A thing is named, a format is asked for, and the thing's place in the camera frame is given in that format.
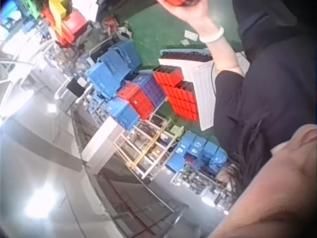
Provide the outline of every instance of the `white bracelet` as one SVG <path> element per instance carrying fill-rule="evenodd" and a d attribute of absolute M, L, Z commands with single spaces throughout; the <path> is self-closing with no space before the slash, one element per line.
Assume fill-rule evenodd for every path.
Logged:
<path fill-rule="evenodd" d="M 207 36 L 207 37 L 200 36 L 199 40 L 205 44 L 212 43 L 219 40 L 223 36 L 223 34 L 224 34 L 224 28 L 221 27 L 217 34 L 214 34 L 213 36 Z"/>

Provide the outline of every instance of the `green crate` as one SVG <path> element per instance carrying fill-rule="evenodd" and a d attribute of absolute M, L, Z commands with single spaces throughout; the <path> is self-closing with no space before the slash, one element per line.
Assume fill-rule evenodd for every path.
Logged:
<path fill-rule="evenodd" d="M 41 0 L 22 0 L 22 2 L 35 19 L 39 18 L 42 10 Z"/>

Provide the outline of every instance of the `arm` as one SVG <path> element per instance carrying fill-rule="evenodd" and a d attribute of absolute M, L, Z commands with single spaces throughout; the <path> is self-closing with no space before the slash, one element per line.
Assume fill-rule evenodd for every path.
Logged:
<path fill-rule="evenodd" d="M 172 6 L 165 2 L 165 0 L 158 1 L 170 13 L 191 25 L 200 36 L 213 36 L 219 32 L 219 28 L 209 17 L 208 0 L 201 0 L 195 6 L 186 7 Z M 218 72 L 229 70 L 243 76 L 236 54 L 224 37 L 215 42 L 208 43 L 207 46 Z"/>

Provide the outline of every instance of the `green floor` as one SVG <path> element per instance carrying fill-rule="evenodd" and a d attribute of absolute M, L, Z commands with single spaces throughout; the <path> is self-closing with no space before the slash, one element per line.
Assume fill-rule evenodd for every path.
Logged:
<path fill-rule="evenodd" d="M 183 46 L 184 31 L 194 30 L 177 19 L 154 0 L 131 0 L 115 13 L 120 21 L 127 21 L 133 33 L 133 40 L 142 59 L 142 68 L 157 66 L 160 50 L 171 48 L 205 48 L 199 41 L 192 40 L 190 46 Z M 241 51 L 242 45 L 238 36 L 237 22 L 232 8 L 232 0 L 210 0 L 210 15 L 215 23 L 225 29 L 225 37 L 235 51 Z M 159 112 L 171 117 L 178 125 L 213 142 L 217 142 L 213 136 L 213 129 L 200 131 L 198 123 L 191 123 L 176 116 L 169 105 L 165 103 Z"/>

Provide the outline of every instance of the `blue plastic crate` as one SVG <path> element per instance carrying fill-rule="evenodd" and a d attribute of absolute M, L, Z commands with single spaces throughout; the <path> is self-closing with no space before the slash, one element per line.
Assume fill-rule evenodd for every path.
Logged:
<path fill-rule="evenodd" d="M 129 102 L 119 97 L 110 100 L 106 106 L 106 110 L 126 130 L 132 129 L 140 120 L 140 116 Z"/>
<path fill-rule="evenodd" d="M 206 142 L 207 141 L 205 139 L 197 136 L 192 145 L 189 147 L 188 153 L 195 156 L 197 159 L 201 159 Z"/>
<path fill-rule="evenodd" d="M 190 141 L 190 144 L 196 139 L 196 134 L 192 133 L 190 130 L 186 131 L 182 137 L 182 140 Z"/>
<path fill-rule="evenodd" d="M 109 49 L 106 53 L 100 56 L 98 58 L 98 62 L 105 63 L 114 78 L 119 82 L 121 82 L 131 71 L 119 53 L 112 49 Z"/>
<path fill-rule="evenodd" d="M 209 168 L 211 169 L 212 173 L 215 176 L 220 172 L 222 167 L 223 167 L 223 164 L 209 164 Z"/>
<path fill-rule="evenodd" d="M 166 166 L 173 170 L 175 173 L 180 171 L 184 167 L 184 165 L 184 157 L 176 153 L 174 153 L 166 163 Z"/>
<path fill-rule="evenodd" d="M 165 100 L 166 95 L 152 73 L 140 73 L 132 82 L 142 88 L 155 108 Z"/>
<path fill-rule="evenodd" d="M 94 64 L 86 71 L 86 75 L 90 78 L 96 89 L 109 99 L 115 95 L 121 86 L 107 65 L 102 62 Z"/>
<path fill-rule="evenodd" d="M 196 135 L 192 133 L 191 131 L 186 131 L 186 133 L 183 135 L 177 146 L 175 147 L 174 151 L 181 155 L 185 156 L 187 153 L 189 147 L 192 145 L 196 138 Z"/>
<path fill-rule="evenodd" d="M 134 72 L 136 68 L 142 63 L 135 44 L 132 40 L 120 41 L 111 46 L 111 48 L 121 55 L 121 57 L 129 66 L 132 72 Z"/>
<path fill-rule="evenodd" d="M 227 158 L 227 153 L 222 148 L 219 148 L 215 155 L 211 158 L 210 163 L 223 164 L 227 161 Z"/>
<path fill-rule="evenodd" d="M 205 165 L 206 165 L 205 161 L 198 159 L 194 161 L 194 164 L 192 165 L 192 167 L 198 171 L 200 170 L 202 166 L 205 166 Z"/>
<path fill-rule="evenodd" d="M 203 156 L 211 159 L 217 152 L 218 148 L 219 147 L 213 144 L 212 142 L 207 141 L 206 145 L 203 148 Z"/>

